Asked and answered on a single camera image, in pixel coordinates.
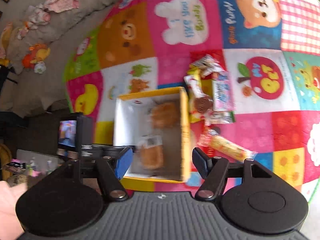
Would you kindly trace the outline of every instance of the open box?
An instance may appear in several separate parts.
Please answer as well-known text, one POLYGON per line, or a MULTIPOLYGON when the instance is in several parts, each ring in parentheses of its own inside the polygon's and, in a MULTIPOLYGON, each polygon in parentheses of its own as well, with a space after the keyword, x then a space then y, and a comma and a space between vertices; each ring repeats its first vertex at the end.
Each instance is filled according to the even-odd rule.
POLYGON ((137 146, 150 134, 162 139, 163 167, 149 170, 141 163, 139 151, 124 178, 156 182, 182 183, 190 176, 188 96, 183 87, 165 88, 122 95, 116 101, 114 146, 137 146), (179 118, 175 125, 155 129, 150 111, 165 102, 174 103, 179 118))

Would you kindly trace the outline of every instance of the camera screen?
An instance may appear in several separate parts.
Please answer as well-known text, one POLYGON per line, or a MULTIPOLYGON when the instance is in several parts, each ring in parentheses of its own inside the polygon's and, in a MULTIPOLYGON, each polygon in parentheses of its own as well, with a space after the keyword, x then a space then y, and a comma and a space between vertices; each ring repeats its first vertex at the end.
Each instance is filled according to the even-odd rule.
POLYGON ((75 120, 60 121, 59 144, 76 147, 76 125, 75 120))

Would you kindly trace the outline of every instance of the metal screw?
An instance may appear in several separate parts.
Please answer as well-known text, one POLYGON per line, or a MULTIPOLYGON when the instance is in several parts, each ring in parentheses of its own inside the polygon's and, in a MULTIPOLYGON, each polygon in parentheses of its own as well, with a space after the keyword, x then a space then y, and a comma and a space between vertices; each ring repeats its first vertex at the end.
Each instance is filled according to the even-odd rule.
POLYGON ((123 198, 126 193, 123 190, 113 190, 110 192, 110 196, 113 198, 123 198))
POLYGON ((200 190, 198 196, 201 198, 211 198, 213 197, 213 192, 211 190, 200 190))

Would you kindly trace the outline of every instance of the gray carpet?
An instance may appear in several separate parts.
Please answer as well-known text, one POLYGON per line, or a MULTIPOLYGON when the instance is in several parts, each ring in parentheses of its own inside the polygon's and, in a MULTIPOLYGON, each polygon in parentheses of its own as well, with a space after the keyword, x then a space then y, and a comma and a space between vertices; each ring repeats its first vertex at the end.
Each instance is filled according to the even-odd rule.
POLYGON ((54 111, 29 118, 29 127, 7 127, 8 138, 4 144, 16 156, 17 149, 55 155, 57 151, 59 123, 70 114, 69 109, 54 111))

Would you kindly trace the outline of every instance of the patchwork mat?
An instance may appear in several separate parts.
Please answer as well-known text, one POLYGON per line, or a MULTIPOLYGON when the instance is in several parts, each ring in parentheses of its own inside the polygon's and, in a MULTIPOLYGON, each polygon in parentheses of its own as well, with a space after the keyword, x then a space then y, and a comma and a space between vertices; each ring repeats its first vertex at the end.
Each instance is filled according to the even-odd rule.
MULTIPOLYGON (((120 0, 65 68, 71 110, 94 119, 95 143, 112 143, 117 96, 183 85, 197 53, 230 72, 236 122, 221 125, 221 135, 257 151, 309 201, 320 176, 318 0, 120 0)), ((191 124, 192 147, 203 127, 191 124)), ((186 183, 122 182, 194 193, 202 180, 193 167, 186 183)), ((227 189, 240 183, 229 179, 227 189)))

